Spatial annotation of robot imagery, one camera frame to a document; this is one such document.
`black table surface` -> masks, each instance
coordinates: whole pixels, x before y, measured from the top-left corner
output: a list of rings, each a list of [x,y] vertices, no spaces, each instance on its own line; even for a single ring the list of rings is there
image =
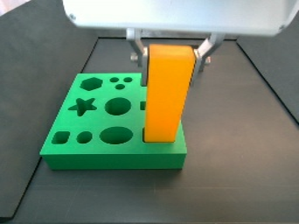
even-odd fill
[[[129,53],[123,39],[100,39],[84,73],[139,72]],[[181,123],[181,170],[52,171],[41,160],[9,222],[299,222],[298,124],[235,41],[189,90]]]
[[[0,17],[0,222],[15,216],[44,138],[97,40],[68,20],[61,0],[32,0]]]
[[[244,36],[238,39],[238,44],[299,123],[298,37],[299,12],[287,29],[276,36]]]

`square hole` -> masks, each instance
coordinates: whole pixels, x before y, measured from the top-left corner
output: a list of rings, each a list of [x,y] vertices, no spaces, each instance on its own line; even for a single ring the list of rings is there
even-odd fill
[[[140,110],[145,110],[145,101],[140,101]]]

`metal gripper bracket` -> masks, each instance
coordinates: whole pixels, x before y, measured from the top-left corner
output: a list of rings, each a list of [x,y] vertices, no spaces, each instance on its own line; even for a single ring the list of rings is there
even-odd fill
[[[224,37],[226,37],[224,33],[212,33],[210,37],[205,38],[205,40],[203,41],[199,48],[193,50],[196,60],[191,75],[191,85],[193,84],[199,76],[199,73],[203,71],[207,58],[220,47]]]
[[[211,54],[216,51],[220,47],[223,39],[226,37],[224,33],[212,33],[208,38],[203,41],[199,48],[193,50],[195,54],[195,65],[192,69],[191,75],[191,85],[193,84],[199,73],[203,71],[207,58]],[[131,44],[135,52],[131,53],[131,60],[137,63],[137,66],[143,68],[143,79],[141,79],[141,86],[147,86],[147,78],[148,78],[148,50],[144,47],[141,42],[141,30],[127,28],[125,29],[125,39]]]
[[[125,39],[132,46],[135,52],[131,53],[131,60],[143,68],[141,86],[147,86],[147,66],[148,66],[148,51],[141,42],[141,30],[127,28]]]

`oval hole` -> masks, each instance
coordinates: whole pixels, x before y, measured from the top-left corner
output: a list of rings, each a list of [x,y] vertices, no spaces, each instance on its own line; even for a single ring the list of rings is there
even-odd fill
[[[117,85],[116,85],[116,89],[117,89],[117,90],[124,89],[124,88],[125,88],[125,85],[123,85],[123,84],[117,84]]]
[[[119,78],[117,77],[113,77],[113,78],[109,79],[109,81],[111,82],[117,82],[119,81]]]
[[[133,79],[131,77],[124,78],[124,82],[131,82]]]
[[[91,139],[92,139],[92,134],[88,131],[83,131],[83,132],[79,133],[77,142],[80,144],[88,143]]]
[[[133,136],[131,129],[124,127],[112,127],[104,129],[100,134],[100,140],[107,144],[123,144],[129,141]]]

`circle hole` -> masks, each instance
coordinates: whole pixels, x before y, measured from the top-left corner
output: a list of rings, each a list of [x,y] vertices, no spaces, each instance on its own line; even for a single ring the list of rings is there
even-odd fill
[[[123,144],[129,141],[132,136],[132,130],[124,127],[104,129],[99,134],[100,140],[107,144]]]
[[[92,138],[92,134],[88,131],[83,131],[77,135],[77,142],[80,144],[85,144],[89,142],[91,138]]]
[[[116,89],[120,90],[120,89],[124,89],[124,88],[125,88],[125,85],[123,85],[123,84],[117,84],[117,85],[116,85]]]
[[[109,100],[105,104],[105,111],[112,116],[121,116],[131,109],[131,101],[125,98],[117,97]]]
[[[124,82],[131,82],[133,79],[131,77],[124,78]]]
[[[113,78],[109,79],[109,81],[111,82],[117,82],[119,81],[119,78],[117,77],[113,77]]]

